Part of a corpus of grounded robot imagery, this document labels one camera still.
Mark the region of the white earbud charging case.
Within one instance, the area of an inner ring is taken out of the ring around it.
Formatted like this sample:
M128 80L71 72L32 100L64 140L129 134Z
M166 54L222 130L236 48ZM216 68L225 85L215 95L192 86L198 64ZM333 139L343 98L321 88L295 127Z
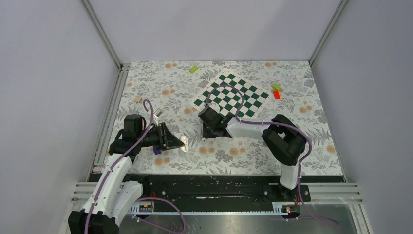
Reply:
M181 151L187 152L188 151L188 138L185 135L180 136L180 141L183 142L183 146L180 147Z

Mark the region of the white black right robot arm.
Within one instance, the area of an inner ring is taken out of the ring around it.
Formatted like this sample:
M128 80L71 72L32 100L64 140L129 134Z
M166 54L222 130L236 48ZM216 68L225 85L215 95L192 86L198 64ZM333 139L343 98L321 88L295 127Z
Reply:
M281 164L281 198L291 201L299 194L299 159L310 140L287 117L277 114L272 120L243 119L231 113L222 116L209 106L198 117L203 123L204 138L244 137L263 140Z

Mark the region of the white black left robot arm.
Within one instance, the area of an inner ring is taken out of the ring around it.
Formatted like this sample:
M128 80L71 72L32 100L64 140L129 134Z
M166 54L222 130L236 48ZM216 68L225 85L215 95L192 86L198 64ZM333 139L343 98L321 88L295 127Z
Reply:
M186 137L176 137L165 123L149 122L138 114L127 115L124 127L109 147L109 158L103 175L94 191L80 211L72 211L68 225L72 234L117 234L120 223L139 200L146 200L151 194L150 185L129 181L121 185L142 148L153 147L162 152L185 148Z

